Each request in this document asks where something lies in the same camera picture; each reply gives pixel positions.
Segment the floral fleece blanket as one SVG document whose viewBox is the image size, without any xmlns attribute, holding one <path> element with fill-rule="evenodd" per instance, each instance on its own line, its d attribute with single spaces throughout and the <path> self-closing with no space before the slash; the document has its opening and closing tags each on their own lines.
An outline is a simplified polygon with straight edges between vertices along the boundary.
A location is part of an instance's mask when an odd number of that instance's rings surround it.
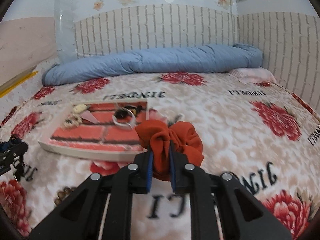
<svg viewBox="0 0 320 240">
<path fill-rule="evenodd" d="M 232 74 L 43 87 L 1 124 L 1 239 L 319 239 L 319 112 Z"/>
</svg>

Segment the blue rolled duvet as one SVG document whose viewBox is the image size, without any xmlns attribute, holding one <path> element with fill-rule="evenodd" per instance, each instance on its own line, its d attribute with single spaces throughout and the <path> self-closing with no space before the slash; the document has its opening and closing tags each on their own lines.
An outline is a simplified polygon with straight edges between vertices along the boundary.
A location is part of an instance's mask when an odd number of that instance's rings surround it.
<svg viewBox="0 0 320 240">
<path fill-rule="evenodd" d="M 262 51 L 246 44 L 153 48 L 55 65 L 43 74 L 42 84 L 59 86 L 139 73 L 223 73 L 237 68 L 259 68 L 262 64 Z"/>
</svg>

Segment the clear plastic sheet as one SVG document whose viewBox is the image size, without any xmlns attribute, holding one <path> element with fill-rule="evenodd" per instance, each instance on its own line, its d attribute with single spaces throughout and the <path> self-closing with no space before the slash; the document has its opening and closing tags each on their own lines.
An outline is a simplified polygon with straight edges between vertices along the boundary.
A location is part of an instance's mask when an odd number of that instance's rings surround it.
<svg viewBox="0 0 320 240">
<path fill-rule="evenodd" d="M 78 58 L 74 11 L 73 0 L 54 1 L 55 39 L 60 64 L 66 64 Z"/>
</svg>

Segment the yellow edged board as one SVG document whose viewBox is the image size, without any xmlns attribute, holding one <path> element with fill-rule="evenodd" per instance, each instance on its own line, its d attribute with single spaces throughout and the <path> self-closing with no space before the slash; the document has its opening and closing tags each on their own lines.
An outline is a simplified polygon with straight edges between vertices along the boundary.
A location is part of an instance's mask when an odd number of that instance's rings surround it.
<svg viewBox="0 0 320 240">
<path fill-rule="evenodd" d="M 14 88 L 16 88 L 20 84 L 24 83 L 24 81 L 26 81 L 26 80 L 32 78 L 33 76 L 35 76 L 38 73 L 38 71 L 35 70 L 35 68 L 36 68 L 35 66 L 31 67 L 31 68 L 21 72 L 20 74 L 16 75 L 12 79 L 8 80 L 4 84 L 2 84 L 1 85 L 0 97 L 1 98 L 4 97 L 10 91 L 12 91 Z"/>
</svg>

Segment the rust red scrunchie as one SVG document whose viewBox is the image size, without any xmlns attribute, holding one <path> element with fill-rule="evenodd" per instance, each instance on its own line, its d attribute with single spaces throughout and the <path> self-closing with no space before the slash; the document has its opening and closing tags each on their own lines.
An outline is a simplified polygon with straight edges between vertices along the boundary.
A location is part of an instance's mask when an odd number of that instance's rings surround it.
<svg viewBox="0 0 320 240">
<path fill-rule="evenodd" d="M 170 180 L 169 148 L 173 143 L 176 152 L 187 156 L 190 163 L 200 166 L 203 156 L 203 144 L 195 127 L 189 122 L 179 121 L 167 126 L 160 120 L 145 120 L 135 127 L 140 145 L 153 152 L 153 177 Z"/>
</svg>

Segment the cream hair clip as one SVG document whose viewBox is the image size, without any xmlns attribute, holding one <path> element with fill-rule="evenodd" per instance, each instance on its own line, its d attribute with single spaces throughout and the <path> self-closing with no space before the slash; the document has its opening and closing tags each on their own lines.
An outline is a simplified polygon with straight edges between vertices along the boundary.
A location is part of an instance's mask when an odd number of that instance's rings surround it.
<svg viewBox="0 0 320 240">
<path fill-rule="evenodd" d="M 82 104 L 75 105 L 73 107 L 73 112 L 75 114 L 80 114 L 80 113 L 86 111 L 87 109 L 88 109 L 88 106 L 86 104 L 82 103 Z"/>
</svg>

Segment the cream satin scrunchie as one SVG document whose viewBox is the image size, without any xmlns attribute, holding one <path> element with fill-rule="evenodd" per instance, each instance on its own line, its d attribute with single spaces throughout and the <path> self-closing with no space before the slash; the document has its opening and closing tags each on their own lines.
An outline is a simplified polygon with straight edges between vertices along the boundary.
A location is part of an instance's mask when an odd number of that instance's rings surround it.
<svg viewBox="0 0 320 240">
<path fill-rule="evenodd" d="M 63 122 L 63 126 L 67 129 L 78 127 L 82 124 L 82 118 L 78 114 L 70 114 Z"/>
</svg>

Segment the white tray with brick liner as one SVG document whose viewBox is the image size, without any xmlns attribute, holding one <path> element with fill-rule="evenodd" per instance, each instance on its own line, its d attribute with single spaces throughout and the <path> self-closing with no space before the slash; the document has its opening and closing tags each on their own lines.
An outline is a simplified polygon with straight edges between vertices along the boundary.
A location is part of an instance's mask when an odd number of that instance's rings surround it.
<svg viewBox="0 0 320 240">
<path fill-rule="evenodd" d="M 119 162 L 131 162 L 135 155 L 144 151 L 135 129 L 117 127 L 112 121 L 112 115 L 119 107 L 141 105 L 146 110 L 136 116 L 137 124 L 140 124 L 149 119 L 150 100 L 87 101 L 84 104 L 99 123 L 93 124 L 82 119 L 78 127 L 65 128 L 63 122 L 77 105 L 76 102 L 70 103 L 55 114 L 42 130 L 38 142 L 44 150 L 82 159 Z"/>
</svg>

